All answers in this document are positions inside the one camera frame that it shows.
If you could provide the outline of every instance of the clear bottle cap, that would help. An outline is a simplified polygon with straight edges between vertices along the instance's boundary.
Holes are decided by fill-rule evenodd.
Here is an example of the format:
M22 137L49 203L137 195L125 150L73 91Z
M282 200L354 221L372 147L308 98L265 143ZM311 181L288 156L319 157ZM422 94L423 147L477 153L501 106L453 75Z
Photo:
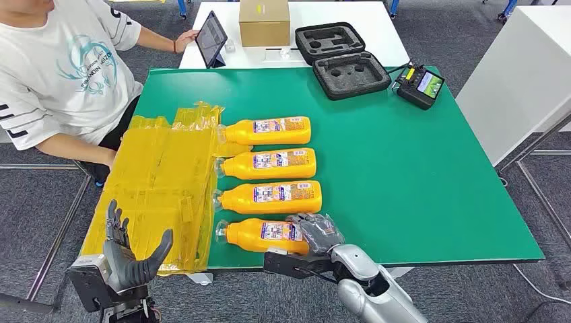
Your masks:
M224 171L224 162L226 159L218 157L214 161L214 172L216 172L216 177L223 178L226 176L226 172Z
M228 243L228 239L226 238L226 230L228 229L228 224L229 223L226 220L220 220L220 222L218 222L216 225L216 230L214 231L216 242L221 244Z
M214 213L221 211L223 209L222 195L223 192L221 190L214 190L214 192L212 192L212 206L214 208Z
M219 124L216 127L216 134L217 134L219 143L226 143L226 126L225 125Z

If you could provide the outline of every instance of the person's hand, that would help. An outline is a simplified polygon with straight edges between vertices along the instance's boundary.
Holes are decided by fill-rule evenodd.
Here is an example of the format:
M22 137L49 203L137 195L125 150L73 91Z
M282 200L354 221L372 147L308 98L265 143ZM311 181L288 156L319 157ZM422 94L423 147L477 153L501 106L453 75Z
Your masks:
M113 168L113 163L115 162L115 157L117 156L117 152L113 149L109 149L107 152L107 157L105 159L105 165L109 167L109 170Z
M196 37L198 36L198 32L198 30L189 30L188 32L180 35L175 41L176 53L178 54L184 52L184 49L187 47L187 45L195 41Z

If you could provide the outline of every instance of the bottle label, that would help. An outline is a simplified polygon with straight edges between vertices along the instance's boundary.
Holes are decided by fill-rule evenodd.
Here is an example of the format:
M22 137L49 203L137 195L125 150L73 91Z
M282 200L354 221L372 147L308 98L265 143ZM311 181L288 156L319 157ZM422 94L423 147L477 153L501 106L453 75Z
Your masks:
M315 191L310 183L254 187L254 202L256 203L307 200L314 197Z
M303 130L305 125L301 117L268 119L254 121L254 133L270 133L273 131Z
M303 235L298 224L283 222L264 222L262 239L302 241Z
M305 150L258 153L254 155L254 168L288 167L309 164Z

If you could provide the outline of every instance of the green work surface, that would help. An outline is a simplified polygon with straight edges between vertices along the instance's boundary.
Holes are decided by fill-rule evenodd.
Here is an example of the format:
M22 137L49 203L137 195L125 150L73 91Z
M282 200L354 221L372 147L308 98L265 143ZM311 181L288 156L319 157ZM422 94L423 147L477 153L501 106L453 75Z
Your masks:
M226 107L223 124L308 116L307 147L316 151L313 179L323 190L322 213L335 220L347 243L379 263L543 259L446 86L435 105L423 111L390 89L330 101L309 68L156 70L135 114L172 122L177 108L199 100ZM286 147L298 146L256 146L255 151ZM192 143L181 147L192 148ZM222 178L218 188L244 182ZM247 217L220 211L214 225ZM209 269L262 265L263 254L212 239Z

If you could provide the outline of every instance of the yellow bottle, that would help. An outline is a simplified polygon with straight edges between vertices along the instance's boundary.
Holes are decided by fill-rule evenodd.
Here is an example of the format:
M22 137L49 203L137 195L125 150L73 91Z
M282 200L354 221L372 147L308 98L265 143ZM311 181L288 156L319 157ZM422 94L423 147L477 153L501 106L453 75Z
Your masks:
M309 245L303 240L299 225L292 222L253 218L230 224L221 221L216 226L216 241L236 244L253 252L279 248L297 254L309 253Z
M316 213L321 210L321 186L315 180L242 184L214 193L216 210L241 214Z
M311 148L241 153L216 161L219 177L234 176L241 180L268 178L310 178L316 172L315 151Z
M220 141L241 145L305 144L311 139L311 124L306 116L266 120L241 120L221 126Z

